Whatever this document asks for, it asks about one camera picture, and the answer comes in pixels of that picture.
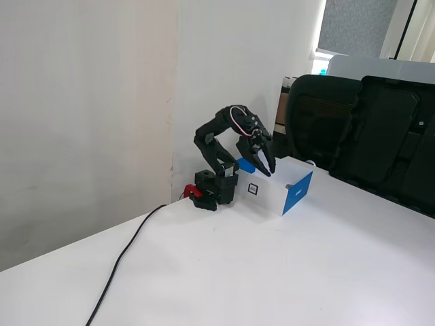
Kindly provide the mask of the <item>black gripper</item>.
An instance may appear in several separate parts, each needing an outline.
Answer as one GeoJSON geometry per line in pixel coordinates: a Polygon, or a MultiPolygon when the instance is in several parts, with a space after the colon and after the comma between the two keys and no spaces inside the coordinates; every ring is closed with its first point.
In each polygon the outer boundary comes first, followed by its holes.
{"type": "Polygon", "coordinates": [[[276,169],[276,159],[272,153],[272,136],[260,118],[247,107],[234,108],[234,129],[239,134],[236,146],[239,153],[263,175],[270,177],[276,169]],[[268,166],[261,161],[259,152],[268,166]]]}

